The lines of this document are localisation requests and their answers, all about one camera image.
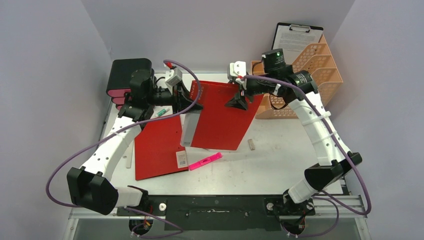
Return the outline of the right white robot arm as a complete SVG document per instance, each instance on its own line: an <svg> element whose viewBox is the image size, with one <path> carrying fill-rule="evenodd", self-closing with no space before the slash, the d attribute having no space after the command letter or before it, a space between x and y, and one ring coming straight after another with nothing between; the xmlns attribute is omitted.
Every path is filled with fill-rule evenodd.
<svg viewBox="0 0 424 240"><path fill-rule="evenodd" d="M350 171L358 174L356 166L363 159L343 143L331 123L331 113L324 108L318 86L306 70L294 71L286 64L281 48L261 56L264 75L247 73L244 61L231 62L227 77L238 85L238 92L226 107L248 110L256 95L270 94L282 98L300 120L314 148L317 163L304 171L304 178L282 195L284 213L294 215L304 208L311 197L338 181Z"/></svg>

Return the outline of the black clipboard with paper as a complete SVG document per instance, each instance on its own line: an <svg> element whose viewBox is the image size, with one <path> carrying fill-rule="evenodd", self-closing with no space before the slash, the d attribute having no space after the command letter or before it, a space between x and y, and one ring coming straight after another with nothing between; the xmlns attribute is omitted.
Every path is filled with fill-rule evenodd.
<svg viewBox="0 0 424 240"><path fill-rule="evenodd" d="M271 49L282 49L285 62L292 65L309 44L319 42L323 32L321 26L279 22Z"/></svg>

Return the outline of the thin red folder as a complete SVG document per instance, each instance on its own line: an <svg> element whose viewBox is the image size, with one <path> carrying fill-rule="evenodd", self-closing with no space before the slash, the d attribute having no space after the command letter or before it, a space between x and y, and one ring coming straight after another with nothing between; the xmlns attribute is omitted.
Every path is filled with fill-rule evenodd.
<svg viewBox="0 0 424 240"><path fill-rule="evenodd" d="M262 102L263 95L253 97L248 110L225 104L238 92L234 84L213 81L200 82L200 111L185 115L181 136L184 147L228 150L238 149Z"/></svg>

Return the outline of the thick red binder folder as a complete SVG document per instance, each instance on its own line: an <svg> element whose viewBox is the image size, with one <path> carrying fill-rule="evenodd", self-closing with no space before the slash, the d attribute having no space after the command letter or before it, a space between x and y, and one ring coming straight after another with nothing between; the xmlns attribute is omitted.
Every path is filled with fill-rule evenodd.
<svg viewBox="0 0 424 240"><path fill-rule="evenodd" d="M181 136L179 116L147 123L134 140L135 180L187 171L186 149L180 144Z"/></svg>

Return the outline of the orange plastic file organizer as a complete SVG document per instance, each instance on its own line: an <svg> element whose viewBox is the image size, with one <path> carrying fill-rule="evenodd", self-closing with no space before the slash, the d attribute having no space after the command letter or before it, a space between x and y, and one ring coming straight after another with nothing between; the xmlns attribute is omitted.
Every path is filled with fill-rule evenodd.
<svg viewBox="0 0 424 240"><path fill-rule="evenodd" d="M321 97L323 106L326 106L339 87L343 84L342 77L336 66L335 60L327 44L325 36L322 35L317 43L308 44L291 64L295 73L307 71L310 73L314 83L298 86L306 90L307 87L315 87ZM258 107L255 118L259 120L271 119L295 119L297 116L281 97L265 94Z"/></svg>

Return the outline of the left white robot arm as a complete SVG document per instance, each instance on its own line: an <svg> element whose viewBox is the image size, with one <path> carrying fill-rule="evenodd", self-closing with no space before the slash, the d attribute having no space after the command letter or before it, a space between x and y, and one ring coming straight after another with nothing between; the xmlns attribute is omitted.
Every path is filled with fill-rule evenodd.
<svg viewBox="0 0 424 240"><path fill-rule="evenodd" d="M136 215L149 210L148 191L135 186L114 187L113 172L130 143L153 121L155 106L171 106L174 116L201 110L190 99L181 70L173 66L165 75L166 88L157 86L152 70L130 74L130 91L124 95L111 131L92 156L66 176L71 202L102 215L129 207Z"/></svg>

